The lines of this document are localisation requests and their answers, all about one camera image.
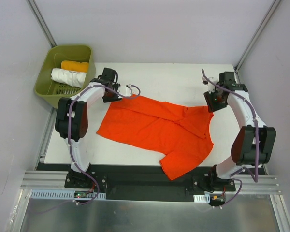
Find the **orange t shirt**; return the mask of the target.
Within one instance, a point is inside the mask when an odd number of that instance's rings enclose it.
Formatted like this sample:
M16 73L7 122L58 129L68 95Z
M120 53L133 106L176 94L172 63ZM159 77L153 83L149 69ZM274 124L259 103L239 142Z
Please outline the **orange t shirt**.
M97 134L119 143L164 154L170 180L198 167L213 149L206 106L186 107L144 96L111 103Z

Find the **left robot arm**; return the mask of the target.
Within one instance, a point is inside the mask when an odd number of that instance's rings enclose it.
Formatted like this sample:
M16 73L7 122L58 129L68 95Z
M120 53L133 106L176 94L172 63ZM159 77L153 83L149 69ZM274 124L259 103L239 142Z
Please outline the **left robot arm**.
M95 186L84 145L84 136L88 130L88 108L98 99L104 103L121 100L119 89L117 71L104 68L102 74L92 79L78 94L59 99L55 130L64 139L71 158L65 180L66 188L85 189Z

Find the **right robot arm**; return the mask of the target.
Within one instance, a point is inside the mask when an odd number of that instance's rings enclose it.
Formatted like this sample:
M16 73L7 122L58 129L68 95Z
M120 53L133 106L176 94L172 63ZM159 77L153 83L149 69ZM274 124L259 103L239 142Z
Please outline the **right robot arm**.
M245 84L235 80L233 72L222 72L218 81L208 78L202 71L203 84L208 86L204 97L208 111L213 113L229 106L239 125L239 132L232 144L230 156L211 167L208 176L199 182L206 191L223 191L233 183L232 177L247 171L254 182L259 180L259 165L270 160L276 130L268 127L252 105Z

